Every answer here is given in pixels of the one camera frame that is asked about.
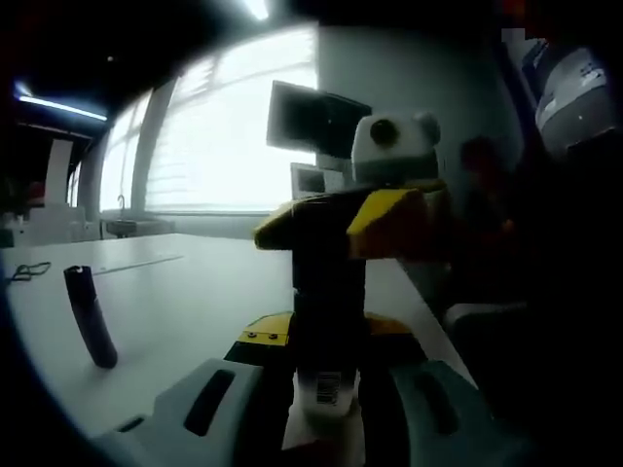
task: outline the white robot head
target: white robot head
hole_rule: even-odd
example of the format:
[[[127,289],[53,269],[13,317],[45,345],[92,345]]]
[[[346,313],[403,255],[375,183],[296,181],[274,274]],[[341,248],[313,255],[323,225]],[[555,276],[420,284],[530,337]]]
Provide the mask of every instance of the white robot head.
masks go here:
[[[441,131],[430,113],[393,112],[364,117],[352,145],[357,184],[402,184],[438,177],[435,145]]]

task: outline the table surface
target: table surface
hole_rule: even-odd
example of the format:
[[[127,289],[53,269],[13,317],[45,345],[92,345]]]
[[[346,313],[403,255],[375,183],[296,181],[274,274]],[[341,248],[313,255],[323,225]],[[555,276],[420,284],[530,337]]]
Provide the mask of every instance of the table surface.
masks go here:
[[[73,317],[63,270],[115,269],[182,258],[94,278],[119,362],[92,362]],[[259,251],[253,242],[167,234],[2,252],[6,273],[52,262],[43,276],[15,282],[9,300],[18,331],[52,394],[88,436],[139,413],[208,358],[222,358],[258,317],[293,306],[289,252]],[[428,358],[444,360],[471,380],[418,290],[395,260],[369,261],[366,311],[401,320]]]

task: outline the cable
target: cable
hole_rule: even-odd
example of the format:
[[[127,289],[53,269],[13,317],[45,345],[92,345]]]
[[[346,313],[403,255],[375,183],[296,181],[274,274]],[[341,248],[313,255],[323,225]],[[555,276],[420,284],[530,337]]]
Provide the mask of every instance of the cable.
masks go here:
[[[5,283],[8,285],[11,282],[27,282],[33,277],[43,275],[48,272],[51,265],[52,263],[49,261],[37,263],[36,265],[19,265],[11,277],[5,278]]]

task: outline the bright window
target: bright window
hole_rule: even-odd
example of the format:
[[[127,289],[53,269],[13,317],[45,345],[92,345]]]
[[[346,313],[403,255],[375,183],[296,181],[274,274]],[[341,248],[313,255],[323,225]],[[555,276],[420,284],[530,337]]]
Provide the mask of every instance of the bright window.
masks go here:
[[[292,198],[290,163],[315,163],[315,154],[266,144],[273,80],[316,88],[313,27],[236,46],[184,72],[151,161],[146,210],[267,211]]]
[[[69,175],[69,183],[67,183],[67,204],[71,207],[78,206],[78,183],[80,181],[80,167],[82,163],[78,162],[74,171]]]
[[[119,209],[121,195],[124,197],[124,206],[130,207],[138,135],[151,94],[149,91],[132,103],[119,116],[110,131],[101,172],[100,212]]]

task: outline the table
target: table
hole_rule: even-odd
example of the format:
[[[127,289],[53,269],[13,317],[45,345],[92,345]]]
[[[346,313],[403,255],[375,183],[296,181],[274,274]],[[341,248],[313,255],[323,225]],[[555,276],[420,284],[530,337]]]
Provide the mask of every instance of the table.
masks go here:
[[[253,242],[183,234],[111,239],[2,253],[5,271],[52,262],[43,276],[16,282],[9,300],[35,368],[71,419],[97,436],[139,413],[206,359],[222,358],[259,316],[293,307],[289,252]],[[182,258],[94,278],[119,353],[112,371],[92,362],[74,320],[63,270],[114,269],[159,257]],[[366,311],[403,321],[429,358],[469,378],[445,333],[394,260],[370,261]]]

